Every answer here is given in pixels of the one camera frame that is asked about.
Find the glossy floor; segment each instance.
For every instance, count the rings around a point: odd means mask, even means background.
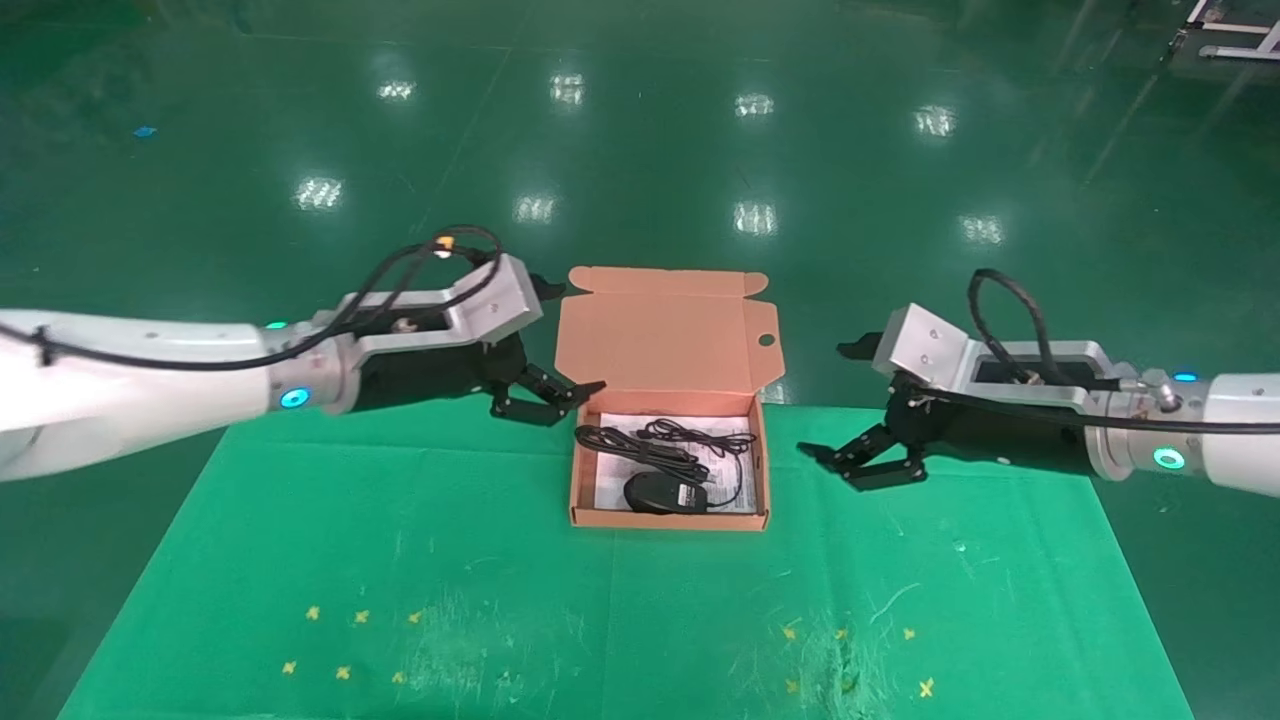
[[[303,318],[475,222],[550,277],[768,273],[781,402],[879,405],[833,345],[963,323],[975,266],[1112,357],[1274,369],[1280,77],[1162,63],[1185,5],[0,0],[0,306]],[[0,715],[56,711],[214,442],[0,488]],[[1197,712],[1270,716],[1280,503],[1098,489]]]

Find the instruction manual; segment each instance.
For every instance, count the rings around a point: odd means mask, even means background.
[[[677,415],[614,415],[604,413],[600,415],[602,428],[617,428],[628,436],[635,436],[636,430],[659,418],[668,418],[691,430],[701,430],[713,436],[728,436],[733,433],[750,433],[751,427],[746,418],[687,418]],[[753,454],[717,457],[712,448],[696,442],[662,442],[649,441],[657,445],[676,446],[691,455],[698,456],[698,461],[707,466],[710,473],[703,487],[707,488],[707,502],[724,502],[733,497],[737,491],[737,474],[741,466],[742,492],[737,498],[723,507],[709,507],[709,512],[745,512],[755,514],[755,469],[751,461]],[[595,509],[596,510],[630,510],[622,486],[636,473],[653,470],[648,465],[641,465],[626,457],[599,454],[595,465]]]

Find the box lid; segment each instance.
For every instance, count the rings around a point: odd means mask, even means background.
[[[782,377],[778,310],[748,300],[762,273],[588,268],[561,301],[556,368],[609,391],[750,395]]]

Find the blue indicator light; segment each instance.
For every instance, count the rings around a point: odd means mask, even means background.
[[[305,387],[296,387],[280,396],[280,407],[293,410],[294,407],[302,407],[308,400],[311,400],[311,391]]]

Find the small blue object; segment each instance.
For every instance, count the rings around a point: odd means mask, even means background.
[[[1187,459],[1183,457],[1183,454],[1172,447],[1156,448],[1156,452],[1151,457],[1156,461],[1156,465],[1166,470],[1181,470],[1187,465]]]
[[[280,396],[280,407],[293,410],[294,407],[302,407],[308,400],[311,400],[311,391],[305,387],[296,387]]]

